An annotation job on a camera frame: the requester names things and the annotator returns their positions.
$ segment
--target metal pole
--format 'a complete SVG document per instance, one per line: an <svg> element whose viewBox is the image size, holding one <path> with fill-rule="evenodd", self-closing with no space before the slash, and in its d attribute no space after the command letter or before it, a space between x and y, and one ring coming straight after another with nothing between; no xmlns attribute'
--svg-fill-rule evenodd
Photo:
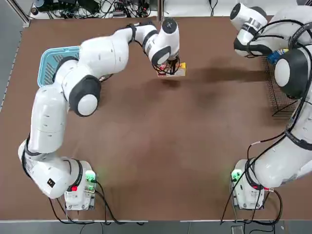
<svg viewBox="0 0 312 234"><path fill-rule="evenodd" d="M12 7L12 9L18 14L18 16L21 18L21 20L26 24L27 26L30 23L28 15L21 9L21 7L18 5L18 3L15 0L5 0L9 6Z"/></svg>
<svg viewBox="0 0 312 234"><path fill-rule="evenodd" d="M157 12L157 21L160 22L164 17L164 0L158 0L158 12Z"/></svg>

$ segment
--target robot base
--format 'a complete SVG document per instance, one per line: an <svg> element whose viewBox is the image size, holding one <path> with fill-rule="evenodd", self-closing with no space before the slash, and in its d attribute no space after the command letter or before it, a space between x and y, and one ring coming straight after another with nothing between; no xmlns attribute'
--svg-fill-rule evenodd
<svg viewBox="0 0 312 234"><path fill-rule="evenodd" d="M87 174L93 174L94 179L96 179L96 174L92 171L92 167L88 162L80 161L80 163L82 164L83 172L82 179L79 186L77 186L77 190L64 193L67 210L89 210L94 209L95 206L96 184L87 181L86 177Z"/></svg>
<svg viewBox="0 0 312 234"><path fill-rule="evenodd" d="M245 164L247 160L242 159L238 161L234 170L231 173L231 189L235 186L242 173L245 171ZM246 180L245 175L240 179L236 188L233 191L233 205L241 210L261 209L264 199L264 189L260 190L260 198L258 200L259 190L254 189Z"/></svg>

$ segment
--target gray floor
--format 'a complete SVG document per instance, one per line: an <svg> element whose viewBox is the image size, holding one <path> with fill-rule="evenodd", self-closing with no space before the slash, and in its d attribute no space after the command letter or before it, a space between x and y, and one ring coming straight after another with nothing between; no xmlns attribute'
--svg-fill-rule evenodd
<svg viewBox="0 0 312 234"><path fill-rule="evenodd" d="M104 226L105 234L231 234L231 227L239 226L233 222L226 222L220 226L219 222L148 222L144 226L135 223ZM0 224L1 234L79 234L82 225L61 224L58 222L48 223L2 223ZM269 231L271 227L262 227L256 224L246 225L245 234L251 230L261 229ZM275 226L276 234L310 234L312 222L310 221L281 221ZM102 229L99 223L87 225L83 228L82 234L101 234Z"/></svg>
<svg viewBox="0 0 312 234"><path fill-rule="evenodd" d="M4 0L0 0L0 110L2 98L20 43L22 21Z"/></svg>

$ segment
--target black wire bundle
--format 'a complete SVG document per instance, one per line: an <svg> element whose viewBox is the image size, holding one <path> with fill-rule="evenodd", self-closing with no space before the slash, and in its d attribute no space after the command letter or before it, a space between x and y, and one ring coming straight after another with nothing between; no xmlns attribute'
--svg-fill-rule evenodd
<svg viewBox="0 0 312 234"><path fill-rule="evenodd" d="M106 12L102 10L103 5L108 3L110 6ZM65 8L63 10L58 10L58 14L52 9L52 5L50 6L50 10L47 11L47 15L50 19L58 18L58 19L92 19L92 18L100 18L103 19L107 15L109 16L114 11L123 11L127 17L136 17L136 18L144 18L149 17L151 14L151 10L149 13L146 13L146 9L144 10L143 4L139 6L135 6L133 1L129 0L127 2L114 0L110 2L108 0L99 0L99 12L91 14L89 11L84 9L83 7L76 5L74 7Z"/></svg>
<svg viewBox="0 0 312 234"><path fill-rule="evenodd" d="M164 68L160 67L160 66L155 66L153 65L153 68L157 71L157 73L161 76L163 75L173 75L177 72L177 70L180 67L180 58L179 56L176 58L176 60L170 61L167 60L166 61L166 65Z"/></svg>
<svg viewBox="0 0 312 234"><path fill-rule="evenodd" d="M216 5L218 4L218 0L215 1L214 6L212 6L212 0L208 0L208 3L209 3L210 8L211 8L210 17L212 17L215 14L214 10L215 10Z"/></svg>
<svg viewBox="0 0 312 234"><path fill-rule="evenodd" d="M86 9L84 9L83 7L76 5L74 7L70 7L70 8L65 8L63 10L58 10L58 14L57 15L55 13L55 11L52 10L52 5L49 11L47 11L47 15L49 16L50 19L53 19L53 16L55 18L63 18L63 19L92 19L92 18L105 18L107 15L113 13L112 7L114 6L113 2L109 2L108 0L99 0L99 12L96 12L94 14L91 14L89 11L87 11ZM108 8L108 10L106 12L104 12L102 10L103 5L105 3L109 3L110 7Z"/></svg>
<svg viewBox="0 0 312 234"><path fill-rule="evenodd" d="M105 193L104 193L104 189L103 189L102 185L101 185L98 181L96 181L96 180L93 180L93 181L91 181L91 182L98 184L99 187L101 188L101 192L102 192L102 193L100 193L99 191L95 191L95 192L96 192L97 195L100 196L100 198L103 200L103 202L104 202L104 204L105 204L105 222L100 222L100 223L101 223L101 226L102 226L102 232L103 232L103 225L108 226L108 225L111 224L110 222L107 222L106 208L108 209L108 211L109 211L109 213L110 213L110 216L112 217L113 221L114 221L116 224L121 225L121 224L127 223L127 222L120 222L120 221L118 221L118 220L115 218L115 216L113 215L113 212L112 212L111 208L109 207L109 205L108 205L108 203L107 203L107 200L106 200L106 198L105 198ZM69 220L69 222L64 222L64 221L62 221L62 220L58 217L57 213L55 212L55 209L54 209L52 200L51 200L50 198L49 198L49 202L50 202L50 205L51 205L51 208L52 208L52 211L53 211L53 214L54 214L55 218L57 218L57 220L58 220L59 222L63 223L63 224L79 224L79 225L84 225L84 226L82 227L82 229L83 229L83 228L85 227L85 225L89 225L89 224L96 223L96 222L93 222L93 221L91 221L91 222L76 222L76 221L73 221L73 220L67 215L67 213L66 213L66 211L64 210L64 208L62 207L62 205L61 205L59 199L57 198L57 202L58 202L60 208L62 209L63 213L67 216L67 218L68 218L68 220ZM138 222L137 224L138 224L139 226L143 226L143 225L144 225L144 223L139 223L139 222Z"/></svg>
<svg viewBox="0 0 312 234"><path fill-rule="evenodd" d="M303 49L307 52L307 54L308 54L308 56L309 56L309 59L310 59L310 63L312 64L312 55L311 55L310 51L306 48L306 46L304 46L304 45L302 45L302 44L300 44L300 43L298 42L298 38L299 38L299 37L302 35L302 33L304 33L304 32L308 32L308 34L310 35L310 37L311 37L311 39L312 39L312 33L311 33L311 31L310 31L311 28L306 27L307 24L303 24L303 23L301 23L301 22L299 22L299 21L292 20L292 19L282 19L282 20L277 20L277 21L274 21L274 22L270 22L270 23L268 23L267 25L265 25L265 26L263 26L262 28L260 28L260 29L257 31L255 37L254 37L251 41L255 41L255 40L257 40L258 38L265 38L265 37L274 37L274 38L286 39L286 38L284 38L283 36L280 36L280 35L260 35L260 33L262 33L263 30L264 30L266 27L268 27L268 26L270 26L270 25L273 25L273 24L277 24L277 23L286 23L286 22L293 23L293 24L295 23L295 24L300 25L300 28L297 30L297 33L295 33L295 34L289 39L289 49L298 48L298 47L303 48ZM249 50L249 53L250 53L253 57L259 56L259 55L254 55L250 50ZM298 107L297 107L297 109L296 109L294 115L293 115L292 118L291 118L291 126L288 127L288 128L286 129L286 131L289 131L289 132L290 132L290 131L294 128L295 124L297 123L297 121L298 121L298 119L299 119L299 116L300 116L300 113L301 113L301 111L302 111L303 105L304 105L305 102L307 102L307 101L306 101L306 97L307 97L307 94L308 94L308 92L309 92L311 83L312 83L312 73L310 73L310 75L309 75L309 79L308 79L308 82L307 82L307 85L306 85L305 92L303 93L303 96L302 96L302 98L301 98L301 100L300 100L300 103L299 103L299 105L298 105ZM244 172L242 173L242 175L240 175L240 178L237 180L236 184L233 186L233 188L232 188L232 190L231 190L231 192L230 192L229 198L228 198L228 200L227 200L227 202L226 202L226 205L225 205L225 208L224 208L224 211L223 211L223 215L222 215L220 224L223 223L223 218L224 218L224 215L225 215L225 212L226 212L226 208L227 208L227 206L228 206L228 204L229 204L229 201L230 201L230 199L231 199L231 197L232 197L232 194L233 194L233 192L234 192L236 186L238 185L239 181L241 180L241 178L246 174L247 171L249 171L249 169L251 169L252 172L254 173L254 171L253 171L253 166L254 166L255 162L256 162L264 153L266 153L269 149L273 148L275 145L277 145L278 143L280 143L285 137L286 137L285 133L282 132L281 134L279 134L279 135L277 135L277 136L275 136L275 137L272 137L272 138L267 139L267 140L260 141L260 142L265 142L265 141L269 141L269 140L273 140L273 139L279 138L275 143L273 143L271 146L269 146L267 149L265 149L260 155L258 155L251 163L249 163L249 162L250 162L250 159L249 159L249 149L250 149L250 147L251 147L252 145L249 146L249 148L248 148L248 150L247 150L247 163L246 163L247 166L245 167ZM243 223L244 223L244 229L245 229L245 225L246 225L246 224L249 224L249 223L251 223L251 222L254 222L254 223L257 223L257 224L260 224L260 225L264 225L264 226L272 226L272 230L271 230L271 231L264 231L264 230L261 230L261 231L263 231L263 232L273 232L273 231L275 232L275 227L274 227L274 225L275 225L275 224L280 220L280 218L281 218L282 211L283 211L283 202L282 202L282 198L281 198L280 194L278 193L278 191L273 190L273 192L277 195L277 197L278 197L278 199L279 199L279 202L280 202L280 208L279 208L279 212L278 212L278 215L277 215L276 219L275 219L273 222L269 222L269 223L254 220L254 213L255 213L255 211L256 211L256 206L255 206L255 208L254 208L254 210L253 210L252 219L251 219L251 220L240 221L240 222L243 222Z"/></svg>
<svg viewBox="0 0 312 234"><path fill-rule="evenodd" d="M249 232L249 234L253 232L263 232L263 233L271 233L273 232L275 234L275 224L272 224L272 230L261 230L261 229L253 229ZM244 223L244 234L246 233L246 223Z"/></svg>
<svg viewBox="0 0 312 234"><path fill-rule="evenodd" d="M282 107L281 109L277 110L276 112L274 112L274 114L272 115L272 117L275 116L276 114L278 114L279 112L281 112L282 110L286 109L287 107L290 107L291 105L295 104L297 101L298 101L298 100L293 101L293 102L289 103L288 105Z"/></svg>

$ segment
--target blue object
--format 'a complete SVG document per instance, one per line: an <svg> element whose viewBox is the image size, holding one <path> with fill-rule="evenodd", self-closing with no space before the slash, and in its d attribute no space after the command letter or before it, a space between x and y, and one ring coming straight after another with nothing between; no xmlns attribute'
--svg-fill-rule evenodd
<svg viewBox="0 0 312 234"><path fill-rule="evenodd" d="M62 58L79 58L79 46L59 47L46 50L40 60L37 83L39 87L53 84L53 75Z"/></svg>
<svg viewBox="0 0 312 234"><path fill-rule="evenodd" d="M277 63L277 61L279 60L279 58L281 57L281 55L283 55L284 53L286 53L288 51L288 49L279 49L279 50L275 50L273 53L271 53L270 55L268 55L268 61L272 64L275 65Z"/></svg>

